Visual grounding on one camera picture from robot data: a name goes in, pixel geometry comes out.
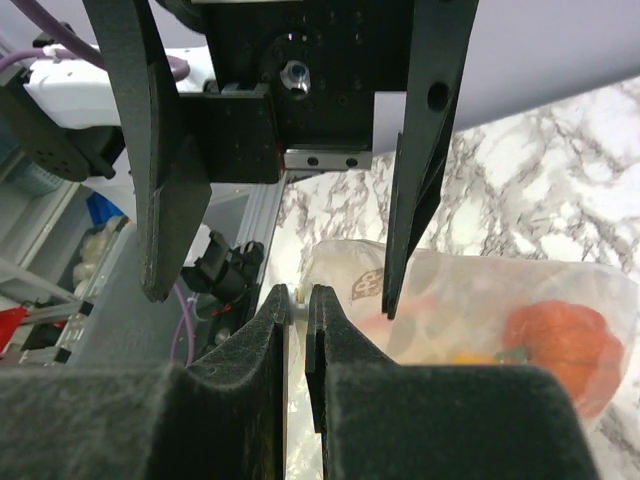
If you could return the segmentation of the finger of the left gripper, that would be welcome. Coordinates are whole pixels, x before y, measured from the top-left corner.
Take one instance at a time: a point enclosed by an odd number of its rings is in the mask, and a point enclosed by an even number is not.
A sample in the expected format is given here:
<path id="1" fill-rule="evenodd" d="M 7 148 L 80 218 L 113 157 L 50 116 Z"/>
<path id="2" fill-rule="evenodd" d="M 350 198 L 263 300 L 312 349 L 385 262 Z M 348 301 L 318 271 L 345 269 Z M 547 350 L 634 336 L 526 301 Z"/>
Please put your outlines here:
<path id="1" fill-rule="evenodd" d="M 407 94 L 398 135 L 382 312 L 395 318 L 410 256 L 441 200 L 476 1 L 414 3 Z"/>
<path id="2" fill-rule="evenodd" d="M 151 8 L 146 1 L 84 4 L 116 101 L 136 197 L 141 287 L 164 301 L 211 196 Z"/>

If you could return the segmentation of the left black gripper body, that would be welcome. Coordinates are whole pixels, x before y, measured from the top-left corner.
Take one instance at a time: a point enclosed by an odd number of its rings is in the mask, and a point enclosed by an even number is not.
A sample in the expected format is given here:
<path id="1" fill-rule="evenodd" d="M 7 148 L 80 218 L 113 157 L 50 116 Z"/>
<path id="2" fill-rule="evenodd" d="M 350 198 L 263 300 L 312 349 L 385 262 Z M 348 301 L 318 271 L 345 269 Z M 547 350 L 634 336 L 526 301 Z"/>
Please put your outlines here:
<path id="1" fill-rule="evenodd" d="M 178 94 L 208 181 L 367 169 L 375 98 L 408 82 L 410 1 L 167 1 L 212 75 Z"/>

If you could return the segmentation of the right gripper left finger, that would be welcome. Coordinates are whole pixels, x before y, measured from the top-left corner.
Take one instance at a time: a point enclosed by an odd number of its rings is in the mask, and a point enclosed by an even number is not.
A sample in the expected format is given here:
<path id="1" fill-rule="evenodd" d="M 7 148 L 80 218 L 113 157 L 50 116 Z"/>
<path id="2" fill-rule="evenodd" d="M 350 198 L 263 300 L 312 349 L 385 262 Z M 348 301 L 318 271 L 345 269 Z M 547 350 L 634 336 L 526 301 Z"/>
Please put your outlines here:
<path id="1" fill-rule="evenodd" d="M 281 479 L 289 293 L 189 367 L 1 372 L 5 479 Z"/>

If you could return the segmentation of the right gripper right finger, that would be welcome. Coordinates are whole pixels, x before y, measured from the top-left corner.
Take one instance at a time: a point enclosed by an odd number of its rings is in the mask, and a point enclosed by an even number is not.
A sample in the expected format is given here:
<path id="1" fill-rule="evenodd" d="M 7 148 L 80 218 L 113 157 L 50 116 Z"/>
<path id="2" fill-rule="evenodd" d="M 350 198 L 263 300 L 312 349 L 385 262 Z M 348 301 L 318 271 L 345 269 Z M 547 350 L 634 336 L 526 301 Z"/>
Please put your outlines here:
<path id="1" fill-rule="evenodd" d="M 333 289 L 308 307 L 306 377 L 328 479 L 595 479 L 571 402 L 532 366 L 401 366 Z"/>

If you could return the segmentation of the orange toy pumpkin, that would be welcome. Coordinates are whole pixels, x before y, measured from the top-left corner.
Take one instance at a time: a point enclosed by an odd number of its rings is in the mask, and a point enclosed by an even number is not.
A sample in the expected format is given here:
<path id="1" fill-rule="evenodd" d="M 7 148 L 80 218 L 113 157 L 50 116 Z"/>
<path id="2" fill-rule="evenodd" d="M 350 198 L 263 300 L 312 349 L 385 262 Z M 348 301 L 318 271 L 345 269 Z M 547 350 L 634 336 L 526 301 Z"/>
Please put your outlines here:
<path id="1" fill-rule="evenodd" d="M 625 347 L 598 311 L 548 300 L 509 314 L 500 355 L 508 363 L 550 371 L 579 416 L 592 419 L 606 408 L 621 383 Z"/>

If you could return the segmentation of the clear zip top bag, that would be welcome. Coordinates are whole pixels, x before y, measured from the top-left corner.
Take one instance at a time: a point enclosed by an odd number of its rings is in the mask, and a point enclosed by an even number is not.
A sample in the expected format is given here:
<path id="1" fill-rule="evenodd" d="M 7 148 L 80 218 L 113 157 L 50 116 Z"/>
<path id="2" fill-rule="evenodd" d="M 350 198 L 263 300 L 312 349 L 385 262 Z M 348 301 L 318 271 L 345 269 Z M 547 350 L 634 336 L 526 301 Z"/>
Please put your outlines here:
<path id="1" fill-rule="evenodd" d="M 410 259 L 394 319 L 380 310 L 384 249 L 367 240 L 323 241 L 294 260 L 280 260 L 274 281 L 305 302 L 312 288 L 333 288 L 347 317 L 400 364 L 449 364 L 462 353 L 495 355 L 509 314 L 560 300 L 601 313 L 625 347 L 621 383 L 599 416 L 581 421 L 601 475 L 639 475 L 639 287 L 595 263 L 455 256 L 419 249 Z"/>

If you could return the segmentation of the yellow toy bell pepper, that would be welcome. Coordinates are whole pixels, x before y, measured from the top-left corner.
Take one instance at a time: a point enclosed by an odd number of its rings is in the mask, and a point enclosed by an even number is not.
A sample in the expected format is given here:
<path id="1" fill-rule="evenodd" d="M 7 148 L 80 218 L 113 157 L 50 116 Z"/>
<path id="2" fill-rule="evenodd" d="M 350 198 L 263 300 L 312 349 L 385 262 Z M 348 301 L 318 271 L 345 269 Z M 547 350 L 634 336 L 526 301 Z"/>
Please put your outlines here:
<path id="1" fill-rule="evenodd" d="M 496 365 L 501 361 L 497 360 L 492 355 L 485 355 L 479 353 L 462 353 L 455 355 L 451 361 L 454 365 Z"/>

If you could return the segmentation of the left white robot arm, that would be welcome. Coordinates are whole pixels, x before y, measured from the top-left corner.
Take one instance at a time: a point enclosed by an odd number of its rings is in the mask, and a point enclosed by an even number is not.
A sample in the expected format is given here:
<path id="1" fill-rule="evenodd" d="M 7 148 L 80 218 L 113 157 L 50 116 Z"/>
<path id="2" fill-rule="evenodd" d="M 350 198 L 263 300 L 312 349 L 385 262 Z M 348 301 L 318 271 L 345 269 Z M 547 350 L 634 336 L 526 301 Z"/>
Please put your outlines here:
<path id="1" fill-rule="evenodd" d="M 394 317 L 410 256 L 440 202 L 474 1 L 167 1 L 203 35 L 164 49 L 147 1 L 88 1 L 87 44 L 36 1 L 49 37 L 1 62 L 1 112 L 26 155 L 63 179 L 114 177 L 126 153 L 141 283 L 163 301 L 215 183 L 288 170 L 367 168 L 375 98 L 406 96 L 389 208 L 382 309 Z"/>

